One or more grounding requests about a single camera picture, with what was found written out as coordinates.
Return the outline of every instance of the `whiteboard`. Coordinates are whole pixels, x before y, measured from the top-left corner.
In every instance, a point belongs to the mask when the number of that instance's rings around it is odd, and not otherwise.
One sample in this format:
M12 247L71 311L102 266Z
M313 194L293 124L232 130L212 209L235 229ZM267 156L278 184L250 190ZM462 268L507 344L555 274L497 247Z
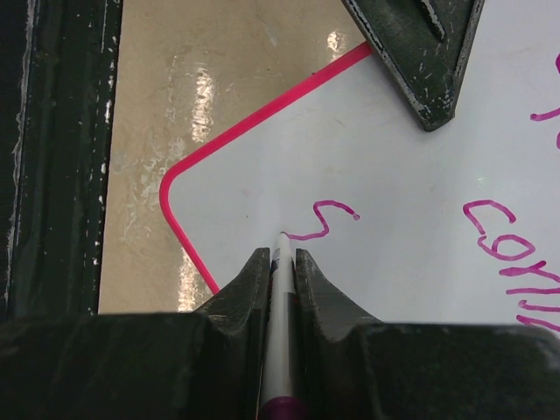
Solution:
M161 205L210 288L286 231L383 321L559 333L558 17L487 1L435 132L361 45L175 165Z

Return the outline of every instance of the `black frame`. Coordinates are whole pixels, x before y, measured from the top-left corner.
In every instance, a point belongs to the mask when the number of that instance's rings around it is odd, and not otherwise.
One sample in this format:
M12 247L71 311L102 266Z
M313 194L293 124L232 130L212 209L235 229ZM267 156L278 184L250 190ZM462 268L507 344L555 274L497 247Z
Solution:
M122 9L34 4L5 318L97 313Z

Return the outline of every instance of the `beige surface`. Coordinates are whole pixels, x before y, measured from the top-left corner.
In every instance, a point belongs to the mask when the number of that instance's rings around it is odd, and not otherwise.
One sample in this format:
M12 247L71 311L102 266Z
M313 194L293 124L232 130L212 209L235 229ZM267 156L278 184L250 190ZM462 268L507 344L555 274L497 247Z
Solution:
M125 1L100 312L209 298L161 214L162 176L362 40L339 0Z

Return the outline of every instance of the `pink whiteboard edge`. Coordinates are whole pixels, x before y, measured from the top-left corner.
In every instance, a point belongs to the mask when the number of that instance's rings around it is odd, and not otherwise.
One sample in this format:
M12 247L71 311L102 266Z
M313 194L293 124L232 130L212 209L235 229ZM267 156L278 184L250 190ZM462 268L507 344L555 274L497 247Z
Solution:
M194 248L186 233L183 232L183 229L177 222L177 219L175 219L175 216L173 215L173 211L171 209L171 205L169 204L169 191L171 190L173 181L178 175L193 167L202 159L207 158L215 151L218 151L226 144L234 141L237 137L251 130L253 127L262 123L264 120L270 118L278 111L286 108L288 105L297 101L299 98L307 95L312 90L318 88L325 82L332 79L334 76L344 72L359 61L362 61L367 56L369 56L371 52L372 50L367 43L364 42L363 44L358 45L353 50L347 52L339 59L336 59L328 66L322 68L314 75L308 77L307 79L290 89L285 94L281 94L275 100L269 102L264 107L257 110L255 113L238 122L231 129L224 131L214 140L206 143L205 145L191 153L189 156L185 157L183 160L177 162L164 175L159 187L159 205L161 206L162 213L164 214L167 223L169 223L171 229L181 242L181 245L183 245L186 253L191 257L194 266L199 270L202 278L204 279L212 293L215 294L220 291L220 287L214 281L212 274L210 274L210 271L202 261L202 258L200 258L200 255Z

